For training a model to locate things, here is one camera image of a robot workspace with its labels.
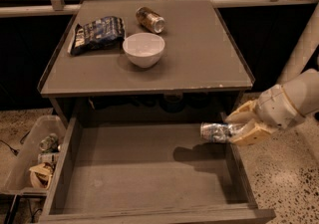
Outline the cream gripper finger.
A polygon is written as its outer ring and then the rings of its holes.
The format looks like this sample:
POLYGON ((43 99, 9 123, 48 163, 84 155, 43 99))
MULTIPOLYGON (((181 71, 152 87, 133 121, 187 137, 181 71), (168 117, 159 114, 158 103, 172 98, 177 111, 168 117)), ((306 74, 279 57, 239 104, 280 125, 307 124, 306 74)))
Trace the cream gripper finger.
POLYGON ((257 119, 255 112, 256 100, 248 101, 232 112, 225 121, 227 123, 248 123, 257 119))
POLYGON ((252 145, 271 137, 276 131, 275 127, 269 126, 264 122, 257 122, 254 119, 247 123, 238 134, 233 136, 231 143, 239 146, 252 145))

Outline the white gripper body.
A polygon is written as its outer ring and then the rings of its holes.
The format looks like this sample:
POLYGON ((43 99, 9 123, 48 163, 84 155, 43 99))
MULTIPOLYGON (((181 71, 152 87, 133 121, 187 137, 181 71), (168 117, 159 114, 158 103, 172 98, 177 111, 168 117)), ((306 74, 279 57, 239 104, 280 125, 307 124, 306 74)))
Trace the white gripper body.
POLYGON ((259 96, 255 112, 260 121, 278 129, 290 128, 305 120, 280 85, 273 86, 259 96))

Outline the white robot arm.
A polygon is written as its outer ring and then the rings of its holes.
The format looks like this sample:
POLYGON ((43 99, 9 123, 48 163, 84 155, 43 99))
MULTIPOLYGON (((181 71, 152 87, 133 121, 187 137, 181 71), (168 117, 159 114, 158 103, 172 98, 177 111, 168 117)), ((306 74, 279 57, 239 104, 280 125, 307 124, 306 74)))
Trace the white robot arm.
POLYGON ((230 138, 231 143, 250 145, 268 139, 277 130, 301 124, 309 114, 319 110, 319 71, 303 72, 318 45, 319 5, 316 5, 277 84, 226 118, 229 124, 242 125, 230 138))

